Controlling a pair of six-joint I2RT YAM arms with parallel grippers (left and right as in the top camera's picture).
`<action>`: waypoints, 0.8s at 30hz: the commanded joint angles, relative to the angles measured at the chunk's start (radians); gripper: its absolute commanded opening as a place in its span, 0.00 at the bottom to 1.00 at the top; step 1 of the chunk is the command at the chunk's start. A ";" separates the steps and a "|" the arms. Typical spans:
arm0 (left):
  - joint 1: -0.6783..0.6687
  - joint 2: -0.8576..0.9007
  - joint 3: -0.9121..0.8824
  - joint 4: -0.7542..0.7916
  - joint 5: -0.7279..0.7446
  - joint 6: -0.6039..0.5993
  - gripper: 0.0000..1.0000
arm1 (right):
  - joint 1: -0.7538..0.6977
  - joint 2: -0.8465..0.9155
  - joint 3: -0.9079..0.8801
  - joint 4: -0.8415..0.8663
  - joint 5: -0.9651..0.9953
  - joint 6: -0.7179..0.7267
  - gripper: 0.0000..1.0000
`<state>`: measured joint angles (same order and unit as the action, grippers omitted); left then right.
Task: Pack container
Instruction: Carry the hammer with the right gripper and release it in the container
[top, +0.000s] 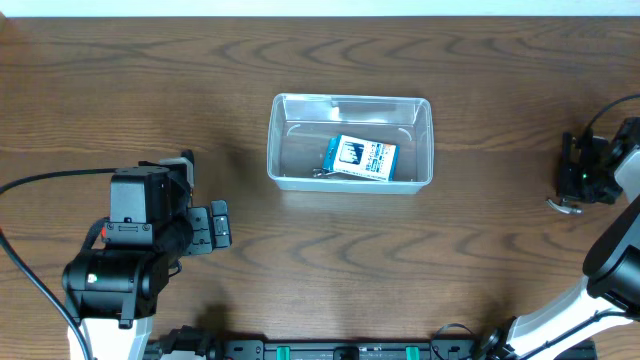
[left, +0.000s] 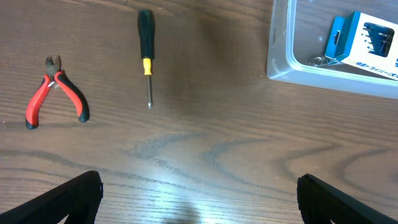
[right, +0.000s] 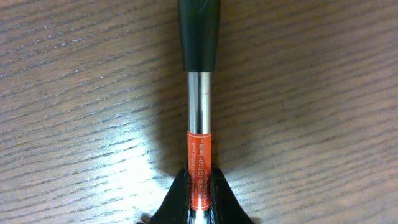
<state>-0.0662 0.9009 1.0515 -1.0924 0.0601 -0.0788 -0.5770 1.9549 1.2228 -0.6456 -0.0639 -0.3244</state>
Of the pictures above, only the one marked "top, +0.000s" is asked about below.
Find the small claw hammer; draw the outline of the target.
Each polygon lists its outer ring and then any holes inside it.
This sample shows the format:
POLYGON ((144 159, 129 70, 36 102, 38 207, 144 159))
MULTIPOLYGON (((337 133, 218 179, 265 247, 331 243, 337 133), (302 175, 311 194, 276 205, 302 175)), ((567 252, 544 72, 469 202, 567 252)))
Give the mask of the small claw hammer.
POLYGON ((546 199, 546 204, 553 210, 565 215, 581 215, 583 210, 576 206, 569 206, 566 199, 562 199, 559 203, 554 202, 551 198, 546 199))

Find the white and teal box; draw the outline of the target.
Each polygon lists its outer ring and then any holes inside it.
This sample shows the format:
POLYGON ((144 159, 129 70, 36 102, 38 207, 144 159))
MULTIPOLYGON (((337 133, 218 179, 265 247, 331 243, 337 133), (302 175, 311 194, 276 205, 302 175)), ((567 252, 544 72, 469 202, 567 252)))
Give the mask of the white and teal box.
POLYGON ((321 168, 375 181, 393 180, 399 146, 338 135, 329 140, 321 168))

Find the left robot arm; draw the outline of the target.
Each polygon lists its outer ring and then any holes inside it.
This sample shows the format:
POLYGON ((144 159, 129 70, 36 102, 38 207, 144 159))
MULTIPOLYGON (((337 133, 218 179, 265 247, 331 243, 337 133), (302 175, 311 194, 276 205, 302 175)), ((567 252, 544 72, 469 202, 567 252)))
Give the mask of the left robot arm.
POLYGON ((73 359, 212 359, 212 340, 183 328, 150 344, 160 292, 186 256, 232 244, 228 205, 192 204, 194 155, 119 168, 110 214, 89 231, 62 275, 73 359))

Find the silver combination wrench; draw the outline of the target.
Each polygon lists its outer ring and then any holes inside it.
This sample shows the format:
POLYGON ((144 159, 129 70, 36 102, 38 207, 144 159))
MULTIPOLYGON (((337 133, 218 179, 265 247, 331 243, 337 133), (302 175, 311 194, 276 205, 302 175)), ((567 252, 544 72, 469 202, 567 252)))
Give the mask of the silver combination wrench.
POLYGON ((314 168, 312 170, 312 176, 314 178, 330 178, 332 176, 339 176, 339 175, 340 175, 339 171, 334 171, 331 169, 314 168))

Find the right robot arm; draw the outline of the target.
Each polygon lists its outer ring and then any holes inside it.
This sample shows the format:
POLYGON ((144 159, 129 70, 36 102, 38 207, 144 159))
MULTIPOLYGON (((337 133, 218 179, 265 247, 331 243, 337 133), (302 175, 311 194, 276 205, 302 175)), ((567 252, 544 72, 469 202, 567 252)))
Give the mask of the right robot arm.
POLYGON ((615 136, 614 180, 629 206, 591 247, 583 276, 545 307, 515 318, 487 359, 554 359, 609 328, 639 320, 639 119, 615 136))

